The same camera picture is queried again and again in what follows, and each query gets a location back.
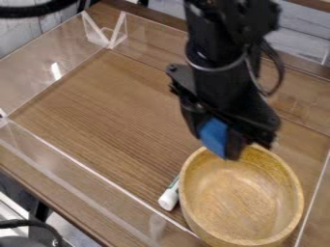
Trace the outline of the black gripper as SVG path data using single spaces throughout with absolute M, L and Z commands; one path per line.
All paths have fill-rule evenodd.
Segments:
M 196 139 L 201 138 L 202 126 L 215 118 L 228 127 L 227 159 L 239 160 L 251 144 L 271 148 L 280 127 L 279 116 L 244 69 L 212 71 L 170 64 L 165 74 L 185 125 Z

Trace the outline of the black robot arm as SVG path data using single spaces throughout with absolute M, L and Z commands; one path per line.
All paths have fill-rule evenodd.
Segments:
M 275 0 L 182 0 L 188 39 L 184 65 L 165 73 L 185 125 L 219 157 L 237 160 L 244 148 L 269 148 L 280 127 L 267 103 L 284 77 L 265 40 L 277 29 Z

